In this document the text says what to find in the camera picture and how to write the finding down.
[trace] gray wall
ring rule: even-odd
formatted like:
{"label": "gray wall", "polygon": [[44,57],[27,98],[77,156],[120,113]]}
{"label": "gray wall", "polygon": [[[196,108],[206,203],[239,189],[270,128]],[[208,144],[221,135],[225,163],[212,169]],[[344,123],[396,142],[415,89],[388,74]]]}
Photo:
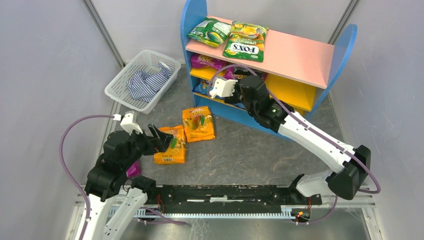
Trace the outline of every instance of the gray wall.
{"label": "gray wall", "polygon": [[[92,0],[125,62],[151,49],[184,62],[180,21],[186,0]],[[208,14],[327,42],[349,0],[207,0]]]}
{"label": "gray wall", "polygon": [[371,148],[386,239],[424,239],[423,1],[361,1],[357,40],[331,91],[348,143]]}
{"label": "gray wall", "polygon": [[[74,120],[109,113],[103,91],[119,67],[80,0],[2,1],[0,30],[0,239],[63,239],[77,190],[59,140]],[[105,123],[87,120],[65,141],[79,181]]]}

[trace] blue and white striped fabric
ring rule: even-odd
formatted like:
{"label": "blue and white striped fabric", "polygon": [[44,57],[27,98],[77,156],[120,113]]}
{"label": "blue and white striped fabric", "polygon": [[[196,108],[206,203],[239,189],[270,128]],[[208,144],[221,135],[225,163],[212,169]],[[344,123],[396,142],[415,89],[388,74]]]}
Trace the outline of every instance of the blue and white striped fabric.
{"label": "blue and white striped fabric", "polygon": [[132,79],[126,81],[129,94],[133,99],[140,99],[149,103],[170,79],[172,75],[170,67],[161,61],[159,67],[160,71],[156,74],[140,70],[134,73]]}

